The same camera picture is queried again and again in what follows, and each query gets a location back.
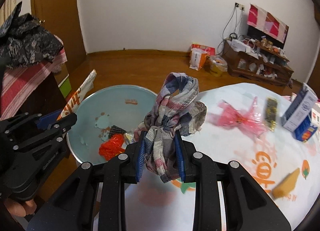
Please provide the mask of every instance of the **knotted rag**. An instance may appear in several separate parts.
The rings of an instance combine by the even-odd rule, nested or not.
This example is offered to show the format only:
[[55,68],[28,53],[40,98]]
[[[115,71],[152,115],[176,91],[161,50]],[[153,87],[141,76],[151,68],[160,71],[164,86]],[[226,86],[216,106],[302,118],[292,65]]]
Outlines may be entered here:
[[135,140],[142,130],[148,131],[144,138],[144,161],[148,170],[160,175],[164,183],[179,178],[173,141],[175,132],[180,130],[182,136],[194,134],[204,122],[207,107],[195,101],[198,93],[196,78],[185,73],[170,73],[152,110],[134,131]]

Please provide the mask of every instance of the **crumpled red plastic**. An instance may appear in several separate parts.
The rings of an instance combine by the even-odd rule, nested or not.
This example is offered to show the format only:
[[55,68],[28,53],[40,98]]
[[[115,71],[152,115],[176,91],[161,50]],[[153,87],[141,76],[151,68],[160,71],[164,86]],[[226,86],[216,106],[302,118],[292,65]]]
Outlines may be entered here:
[[268,130],[266,126],[261,123],[261,114],[255,111],[257,107],[257,97],[253,99],[253,103],[248,111],[236,110],[225,100],[220,101],[218,106],[223,109],[221,115],[207,113],[208,122],[215,126],[224,126],[230,129],[238,127],[242,133],[252,139],[255,137],[259,138],[261,134]]
[[124,152],[124,149],[121,148],[123,143],[123,134],[114,134],[112,138],[100,145],[99,154],[109,161]]

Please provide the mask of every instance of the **red and pink checkered cloth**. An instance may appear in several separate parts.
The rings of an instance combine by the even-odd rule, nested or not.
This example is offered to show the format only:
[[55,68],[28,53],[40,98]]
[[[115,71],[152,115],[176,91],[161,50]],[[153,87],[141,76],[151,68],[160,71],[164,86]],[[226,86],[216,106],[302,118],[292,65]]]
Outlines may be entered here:
[[13,117],[29,95],[49,76],[52,69],[66,61],[63,48],[52,64],[44,61],[29,68],[7,69],[2,82],[0,120]]

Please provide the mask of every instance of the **wooden floor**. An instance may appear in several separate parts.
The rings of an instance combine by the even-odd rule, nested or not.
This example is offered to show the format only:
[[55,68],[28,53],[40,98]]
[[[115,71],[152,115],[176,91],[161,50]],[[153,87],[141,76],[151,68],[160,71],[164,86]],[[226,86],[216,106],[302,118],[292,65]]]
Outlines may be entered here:
[[94,89],[97,90],[112,85],[132,84],[148,88],[156,93],[161,89],[163,81],[171,72],[185,72],[187,75],[199,80],[200,91],[219,88],[231,84],[248,82],[255,83],[280,95],[291,95],[299,91],[301,84],[294,83],[293,89],[289,87],[274,86],[246,78],[231,77],[227,72],[221,77],[212,76],[209,68],[204,66],[200,71],[189,68],[189,58],[172,57],[166,55],[106,55],[104,53],[89,54],[75,71],[70,74],[70,83],[76,90],[87,75],[96,69],[97,77]]

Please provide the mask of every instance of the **pink plastic bag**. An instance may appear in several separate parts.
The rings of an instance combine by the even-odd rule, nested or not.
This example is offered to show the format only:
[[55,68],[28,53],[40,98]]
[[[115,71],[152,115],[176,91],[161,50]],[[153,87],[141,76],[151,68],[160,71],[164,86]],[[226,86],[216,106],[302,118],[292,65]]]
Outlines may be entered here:
[[215,126],[223,126],[228,129],[238,127],[239,130],[251,139],[259,138],[268,129],[261,123],[261,114],[256,113],[257,97],[248,111],[238,111],[226,101],[220,101],[220,108],[223,109],[221,115],[207,113],[207,120]]

